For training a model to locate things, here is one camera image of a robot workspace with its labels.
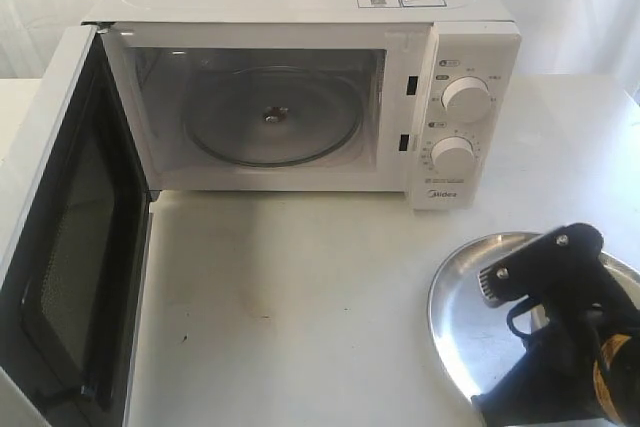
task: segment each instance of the knob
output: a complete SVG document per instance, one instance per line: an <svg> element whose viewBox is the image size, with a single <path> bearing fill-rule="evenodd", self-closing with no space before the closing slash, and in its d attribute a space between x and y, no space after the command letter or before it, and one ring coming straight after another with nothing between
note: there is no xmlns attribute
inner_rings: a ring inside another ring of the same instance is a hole
<svg viewBox="0 0 640 427"><path fill-rule="evenodd" d="M462 137L448 137L434 145L431 161L439 174L449 177L471 172L476 163L471 143Z"/></svg>
<svg viewBox="0 0 640 427"><path fill-rule="evenodd" d="M442 105L451 119L465 123L476 122L491 110L491 95L480 79L462 77L444 90Z"/></svg>

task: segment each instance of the microwave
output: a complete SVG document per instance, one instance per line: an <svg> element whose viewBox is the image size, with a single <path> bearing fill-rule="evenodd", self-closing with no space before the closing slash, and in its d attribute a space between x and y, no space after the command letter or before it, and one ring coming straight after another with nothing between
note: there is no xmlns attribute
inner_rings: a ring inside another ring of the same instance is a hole
<svg viewBox="0 0 640 427"><path fill-rule="evenodd" d="M100 0L0 166L0 381L126 424L163 190L469 205L519 43L499 0Z"/></svg>

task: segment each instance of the white knob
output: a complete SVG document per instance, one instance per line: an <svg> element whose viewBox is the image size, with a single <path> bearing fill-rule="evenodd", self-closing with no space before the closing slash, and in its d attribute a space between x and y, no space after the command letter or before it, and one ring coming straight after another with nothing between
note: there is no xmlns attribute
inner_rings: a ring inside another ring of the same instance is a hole
<svg viewBox="0 0 640 427"><path fill-rule="evenodd" d="M462 77L444 90L442 105L451 119L465 123L476 122L491 110L491 95L480 79Z"/></svg>
<svg viewBox="0 0 640 427"><path fill-rule="evenodd" d="M438 174L449 177L468 174L476 163L471 143L462 137L448 137L434 145L431 161Z"/></svg>

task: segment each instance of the brand logo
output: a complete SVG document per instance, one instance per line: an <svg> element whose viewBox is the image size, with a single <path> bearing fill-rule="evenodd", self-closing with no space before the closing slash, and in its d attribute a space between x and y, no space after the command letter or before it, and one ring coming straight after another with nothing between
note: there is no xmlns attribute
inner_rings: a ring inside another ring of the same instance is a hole
<svg viewBox="0 0 640 427"><path fill-rule="evenodd" d="M458 194L456 192L445 192L443 190L430 190L427 192L427 197L433 199L434 197L439 198L449 198L449 197L457 197Z"/></svg>

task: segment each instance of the open microwave door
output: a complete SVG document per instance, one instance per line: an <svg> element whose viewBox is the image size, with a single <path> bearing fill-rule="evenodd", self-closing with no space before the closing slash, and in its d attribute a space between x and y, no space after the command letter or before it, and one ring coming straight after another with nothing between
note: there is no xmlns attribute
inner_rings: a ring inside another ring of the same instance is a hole
<svg viewBox="0 0 640 427"><path fill-rule="evenodd" d="M53 427L121 426L150 195L95 27L65 32L0 189L0 366Z"/></svg>

